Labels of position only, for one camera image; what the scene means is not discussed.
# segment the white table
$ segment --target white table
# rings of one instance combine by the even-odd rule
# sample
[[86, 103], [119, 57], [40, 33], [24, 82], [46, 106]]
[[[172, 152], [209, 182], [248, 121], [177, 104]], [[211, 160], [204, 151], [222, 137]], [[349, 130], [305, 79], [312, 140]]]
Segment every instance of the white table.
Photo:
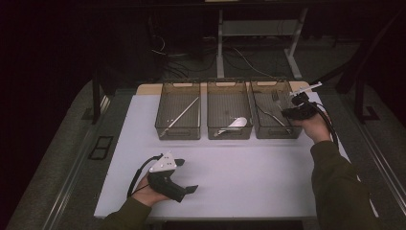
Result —
[[[155, 93], [137, 94], [131, 101], [95, 217], [120, 209], [135, 172], [149, 157], [169, 150], [186, 160], [172, 180], [182, 187], [199, 187], [181, 203], [169, 200], [155, 205], [151, 220], [316, 217], [310, 181], [312, 141], [303, 132], [294, 140], [259, 140], [253, 129], [249, 140], [209, 140], [202, 89], [201, 139], [160, 141], [154, 127], [160, 95]], [[308, 95], [320, 102], [316, 93]], [[340, 151], [347, 158], [341, 144]]]

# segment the brown translucent bin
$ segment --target brown translucent bin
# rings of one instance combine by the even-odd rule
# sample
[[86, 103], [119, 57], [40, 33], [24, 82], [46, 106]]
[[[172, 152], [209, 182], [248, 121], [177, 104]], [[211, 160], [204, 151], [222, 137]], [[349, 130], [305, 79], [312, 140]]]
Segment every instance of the brown translucent bin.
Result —
[[[252, 119], [245, 79], [208, 79], [207, 126], [210, 140], [246, 140]], [[230, 125], [245, 119], [245, 126]]]
[[256, 136], [258, 139], [296, 139], [301, 126], [292, 126], [282, 116], [283, 109], [293, 107], [292, 89], [288, 81], [268, 78], [251, 78], [250, 104]]
[[200, 139], [200, 101], [199, 80], [165, 80], [155, 121], [159, 139]]

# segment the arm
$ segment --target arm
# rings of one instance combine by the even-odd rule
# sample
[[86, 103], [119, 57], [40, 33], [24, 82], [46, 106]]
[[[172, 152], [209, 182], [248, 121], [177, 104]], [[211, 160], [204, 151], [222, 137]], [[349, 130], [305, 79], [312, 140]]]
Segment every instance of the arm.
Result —
[[122, 208], [108, 215], [101, 225], [101, 230], [136, 230], [143, 229], [152, 206], [162, 200], [168, 199], [166, 196], [153, 191], [148, 186], [147, 174], [141, 179], [136, 191], [123, 204]]
[[313, 140], [311, 177], [317, 217], [322, 229], [379, 229], [370, 204], [368, 189], [357, 179], [352, 164], [331, 142], [320, 115], [295, 121]]

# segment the sleeve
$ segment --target sleeve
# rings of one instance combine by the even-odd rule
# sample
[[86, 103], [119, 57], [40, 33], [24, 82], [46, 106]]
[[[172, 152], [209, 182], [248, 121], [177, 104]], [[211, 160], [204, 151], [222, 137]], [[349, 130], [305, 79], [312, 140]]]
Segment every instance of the sleeve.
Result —
[[102, 222], [101, 230], [139, 230], [147, 219], [151, 208], [129, 197], [122, 208], [108, 215]]
[[380, 229], [368, 189], [357, 179], [355, 168], [330, 141], [311, 148], [311, 177], [317, 217], [322, 229]]

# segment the cable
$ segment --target cable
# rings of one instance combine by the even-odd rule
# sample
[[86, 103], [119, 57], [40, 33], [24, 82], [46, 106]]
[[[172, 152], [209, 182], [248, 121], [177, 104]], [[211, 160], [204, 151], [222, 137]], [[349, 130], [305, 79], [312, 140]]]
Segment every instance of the cable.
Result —
[[161, 50], [159, 50], [159, 51], [163, 51], [165, 49], [165, 45], [166, 45], [165, 40], [159, 35], [154, 35], [154, 37], [158, 37], [162, 40], [162, 47], [161, 47]]
[[260, 73], [260, 74], [262, 74], [262, 75], [264, 75], [264, 76], [267, 76], [267, 77], [270, 77], [270, 78], [273, 78], [273, 79], [277, 79], [276, 77], [273, 77], [273, 76], [271, 76], [271, 75], [265, 74], [265, 73], [261, 72], [260, 70], [254, 68], [254, 66], [251, 65], [251, 63], [247, 60], [247, 58], [245, 58], [245, 56], [244, 56], [238, 49], [236, 49], [236, 48], [233, 48], [233, 49], [234, 49], [235, 51], [237, 51], [237, 53], [238, 53], [239, 55], [242, 56], [242, 58], [245, 60], [245, 62], [247, 62], [247, 64], [251, 67], [251, 69], [253, 69], [253, 70], [256, 71], [257, 73]]
[[146, 184], [145, 186], [143, 186], [143, 187], [141, 187], [141, 188], [135, 190], [134, 193], [132, 193], [132, 194], [135, 194], [135, 193], [137, 193], [138, 191], [140, 191], [140, 190], [146, 188], [148, 185], [149, 185], [149, 184]]
[[182, 75], [182, 78], [186, 78], [186, 79], [187, 79], [187, 78], [189, 77], [187, 74], [183, 73], [182, 71], [180, 71], [180, 70], [177, 69], [177, 68], [174, 68], [174, 67], [169, 66], [169, 65], [168, 65], [168, 68], [170, 69], [170, 71], [171, 71], [172, 73], [174, 73], [173, 71], [177, 71], [178, 73], [180, 73], [180, 74]]
[[134, 189], [135, 183], [137, 183], [137, 180], [138, 180], [138, 178], [140, 177], [140, 174], [141, 174], [141, 172], [143, 171], [143, 168], [146, 166], [146, 164], [148, 164], [149, 162], [151, 162], [151, 161], [153, 161], [153, 160], [159, 160], [163, 155], [164, 155], [164, 154], [161, 153], [160, 155], [152, 156], [151, 158], [149, 158], [149, 159], [143, 164], [143, 166], [141, 166], [140, 169], [137, 170], [137, 172], [135, 173], [134, 177], [132, 178], [131, 184], [129, 185], [128, 192], [127, 192], [127, 197], [130, 197], [130, 196], [132, 196], [135, 192], [137, 192], [137, 191], [143, 189], [143, 188], [141, 188], [141, 189], [136, 190], [135, 192], [132, 192], [133, 189]]
[[212, 66], [213, 66], [213, 64], [214, 64], [214, 61], [215, 61], [215, 56], [213, 57], [212, 62], [210, 63], [210, 65], [209, 65], [208, 67], [205, 67], [205, 68], [199, 69], [199, 70], [192, 70], [192, 69], [186, 67], [185, 65], [179, 64], [179, 63], [177, 63], [177, 62], [175, 62], [175, 61], [171, 61], [170, 63], [179, 65], [179, 66], [181, 66], [182, 68], [184, 68], [184, 69], [187, 70], [187, 71], [191, 71], [191, 72], [203, 72], [203, 71], [206, 71], [206, 70], [209, 70], [210, 68], [212, 68]]
[[[247, 47], [247, 45], [242, 46], [242, 47], [239, 47], [239, 46], [238, 46], [239, 49], [245, 49], [246, 47]], [[234, 50], [234, 49], [235, 49], [235, 47], [234, 47], [234, 46], [231, 46], [231, 45], [223, 46], [223, 49], [226, 49], [226, 48], [231, 49], [231, 50]], [[245, 57], [252, 57], [252, 56], [254, 56], [255, 54], [256, 54], [256, 52], [252, 52], [252, 53], [250, 53], [250, 54], [244, 54], [244, 56], [245, 56]], [[235, 55], [235, 54], [231, 53], [231, 54], [229, 54], [229, 56], [231, 56], [231, 57], [236, 57], [236, 58], [241, 58], [241, 55], [239, 55], [239, 54]]]
[[324, 108], [324, 107], [319, 103], [316, 103], [316, 105], [314, 105], [313, 103], [310, 103], [309, 101], [306, 101], [306, 100], [301, 100], [301, 102], [312, 106], [314, 109], [317, 110], [317, 113], [319, 113], [320, 116], [322, 116], [323, 120], [325, 121], [325, 123], [327, 125], [328, 131], [331, 133], [332, 142], [337, 146], [337, 149], [339, 149], [338, 137], [337, 137], [337, 133], [334, 129], [334, 126], [332, 125], [332, 121], [326, 116], [325, 112], [322, 111], [322, 109], [320, 109], [317, 105], [320, 105], [322, 108]]
[[226, 53], [223, 53], [223, 58], [224, 58], [224, 60], [225, 60], [229, 65], [231, 65], [232, 67], [236, 68], [237, 70], [251, 70], [251, 68], [243, 69], [243, 68], [239, 68], [239, 67], [235, 66], [235, 65], [227, 58]]
[[172, 73], [173, 75], [176, 75], [178, 79], [183, 79], [183, 77], [182, 77], [181, 75], [179, 75], [178, 73], [174, 72], [173, 70], [167, 69], [167, 68], [165, 68], [165, 67], [162, 67], [162, 68], [163, 68], [164, 70], [168, 71], [169, 73]]
[[153, 53], [158, 54], [158, 55], [163, 55], [163, 56], [167, 56], [167, 54], [156, 51], [156, 50], [151, 50]]

